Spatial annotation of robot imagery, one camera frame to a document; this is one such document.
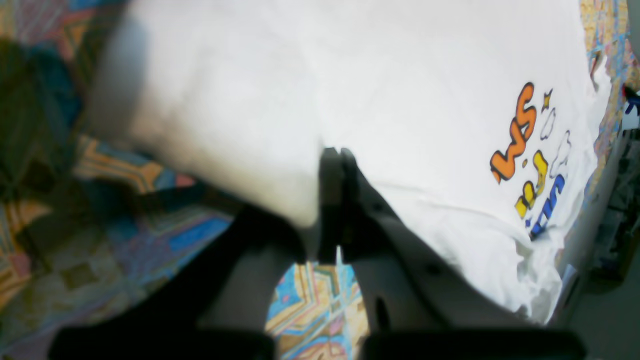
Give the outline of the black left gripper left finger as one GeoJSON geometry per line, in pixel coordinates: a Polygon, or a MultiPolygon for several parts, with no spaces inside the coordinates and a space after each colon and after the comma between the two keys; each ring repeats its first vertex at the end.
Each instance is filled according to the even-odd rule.
{"type": "Polygon", "coordinates": [[[105,322],[67,326],[52,360],[274,360],[265,331],[279,280],[305,257],[278,216],[245,206],[172,280],[105,322]]]}

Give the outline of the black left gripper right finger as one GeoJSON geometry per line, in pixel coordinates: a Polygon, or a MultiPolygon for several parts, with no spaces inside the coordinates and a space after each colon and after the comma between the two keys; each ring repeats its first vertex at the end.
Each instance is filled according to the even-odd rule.
{"type": "Polygon", "coordinates": [[[361,360],[583,360],[574,333],[531,325],[472,287],[402,223],[347,149],[320,160],[318,260],[352,267],[369,326],[361,360]]]}

